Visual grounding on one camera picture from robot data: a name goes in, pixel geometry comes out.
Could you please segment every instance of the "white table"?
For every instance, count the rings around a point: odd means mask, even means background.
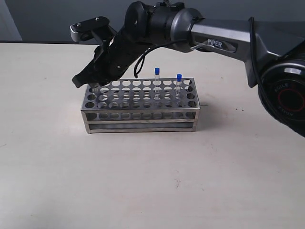
[[[1,229],[305,228],[304,138],[242,62],[156,50],[140,77],[194,77],[198,131],[88,135],[71,78],[94,48],[0,44]]]

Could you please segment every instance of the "test tube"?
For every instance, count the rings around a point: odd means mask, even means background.
[[[181,79],[182,79],[182,75],[181,74],[177,74],[177,81],[176,81],[176,97],[177,98],[180,97]]]
[[[160,68],[155,68],[154,69],[154,98],[156,100],[160,99]]]

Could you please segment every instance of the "robotic arm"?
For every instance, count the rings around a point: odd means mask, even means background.
[[[267,112],[305,136],[305,33],[294,26],[284,31],[276,25],[254,23],[253,18],[209,20],[184,3],[164,1],[150,6],[137,1],[129,6],[118,32],[105,17],[71,26],[74,41],[94,38],[99,43],[93,60],[72,81],[77,88],[86,83],[92,88],[106,85],[158,47],[216,52],[243,61],[248,85],[258,84]]]

